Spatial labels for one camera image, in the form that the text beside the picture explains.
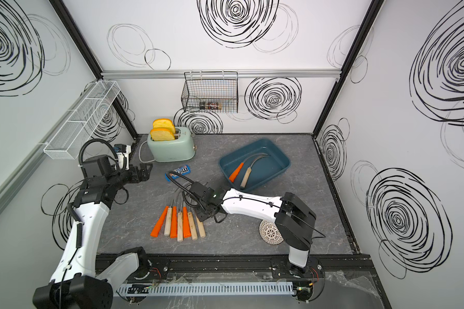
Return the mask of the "wooden handled sickle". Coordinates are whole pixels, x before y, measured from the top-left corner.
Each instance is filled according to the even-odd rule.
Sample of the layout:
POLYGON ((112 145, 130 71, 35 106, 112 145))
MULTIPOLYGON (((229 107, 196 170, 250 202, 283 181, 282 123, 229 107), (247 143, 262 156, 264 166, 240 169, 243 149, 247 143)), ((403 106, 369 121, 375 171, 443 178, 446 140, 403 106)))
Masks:
POLYGON ((257 156, 249 165, 249 167, 247 168, 245 174, 244 174, 244 177, 241 181, 241 185, 240 185, 240 188, 241 189, 245 189, 246 188, 246 185, 247 185, 247 182, 249 180, 249 177, 250 177, 250 174, 252 173, 252 169, 253 169, 253 166, 255 165, 255 163, 260 160, 260 159, 263 159, 263 158, 266 158, 266 157, 269 157, 268 154, 260 154, 259 156, 257 156))

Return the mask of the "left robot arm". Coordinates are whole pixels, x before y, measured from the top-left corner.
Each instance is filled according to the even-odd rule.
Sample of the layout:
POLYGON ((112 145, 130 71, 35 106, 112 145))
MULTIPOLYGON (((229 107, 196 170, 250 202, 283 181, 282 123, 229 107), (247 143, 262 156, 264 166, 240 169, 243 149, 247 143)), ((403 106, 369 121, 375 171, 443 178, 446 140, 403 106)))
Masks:
POLYGON ((108 145, 103 139, 91 139, 81 146, 78 161, 84 179, 67 205, 74 227, 49 283, 34 292, 36 308, 111 308, 114 292, 130 276, 145 278, 152 271, 146 251, 136 247, 121 252, 102 273, 96 273, 101 232, 117 193, 128 184, 149 180, 153 165, 120 162, 112 146, 108 148, 111 156, 85 159, 86 148, 94 143, 108 145))

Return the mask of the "orange handled sickle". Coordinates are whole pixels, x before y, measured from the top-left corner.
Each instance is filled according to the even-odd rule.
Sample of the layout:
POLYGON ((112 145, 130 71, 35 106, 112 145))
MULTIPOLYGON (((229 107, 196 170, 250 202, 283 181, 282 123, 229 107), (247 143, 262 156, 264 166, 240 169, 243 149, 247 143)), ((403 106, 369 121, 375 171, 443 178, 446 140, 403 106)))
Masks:
POLYGON ((262 155, 262 153, 256 153, 256 154, 253 154, 253 155, 250 155, 249 157, 243 159, 243 161, 238 165, 238 167, 232 172, 232 174, 230 174, 229 176, 229 181, 230 182, 234 182, 235 179, 237 178, 239 172, 241 172, 242 168, 244 167, 244 164, 250 159, 250 158, 254 158, 254 157, 258 157, 262 155))

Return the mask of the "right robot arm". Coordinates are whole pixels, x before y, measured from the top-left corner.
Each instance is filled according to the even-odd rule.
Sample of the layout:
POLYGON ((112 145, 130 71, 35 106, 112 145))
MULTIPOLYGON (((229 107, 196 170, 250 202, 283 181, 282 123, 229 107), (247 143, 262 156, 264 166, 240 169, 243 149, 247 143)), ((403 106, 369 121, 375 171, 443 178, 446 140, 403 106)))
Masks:
POLYGON ((283 196, 259 196, 233 188, 212 189, 199 182, 190 185, 187 195, 196 203, 202 221, 221 212, 274 224, 289 246, 290 265, 307 269, 317 215, 297 195, 287 192, 283 196))

